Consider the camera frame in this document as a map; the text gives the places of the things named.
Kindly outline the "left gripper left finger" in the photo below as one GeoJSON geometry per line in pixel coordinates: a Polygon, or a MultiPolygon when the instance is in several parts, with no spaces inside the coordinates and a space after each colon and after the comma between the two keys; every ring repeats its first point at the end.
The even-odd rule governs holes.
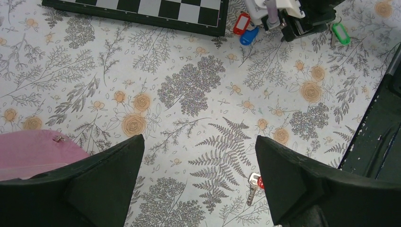
{"type": "Polygon", "coordinates": [[[136,135],[67,166],[2,181],[1,226],[122,227],[144,149],[136,135]]]}

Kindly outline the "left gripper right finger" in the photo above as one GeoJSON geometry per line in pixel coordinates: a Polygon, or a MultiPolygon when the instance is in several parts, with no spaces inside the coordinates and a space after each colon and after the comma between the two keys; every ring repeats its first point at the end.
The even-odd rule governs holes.
{"type": "Polygon", "coordinates": [[[333,168],[264,136],[255,151],[275,225],[400,226],[400,184],[333,168]]]}

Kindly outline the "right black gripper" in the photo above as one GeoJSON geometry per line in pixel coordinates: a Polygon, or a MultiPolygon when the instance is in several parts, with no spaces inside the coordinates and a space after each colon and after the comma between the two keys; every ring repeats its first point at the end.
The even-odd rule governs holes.
{"type": "Polygon", "coordinates": [[[335,7],[342,0],[296,0],[301,18],[289,9],[282,10],[286,26],[281,30],[282,41],[292,42],[298,38],[328,30],[328,24],[336,18],[335,7]]]}

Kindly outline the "blue tag key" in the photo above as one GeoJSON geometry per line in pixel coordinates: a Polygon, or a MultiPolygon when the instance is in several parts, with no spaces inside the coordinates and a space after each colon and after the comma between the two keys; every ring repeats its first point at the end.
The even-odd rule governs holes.
{"type": "Polygon", "coordinates": [[[240,43],[242,45],[250,45],[254,39],[256,38],[257,34],[259,32],[259,28],[255,27],[253,30],[246,30],[241,36],[240,36],[240,43]]]}

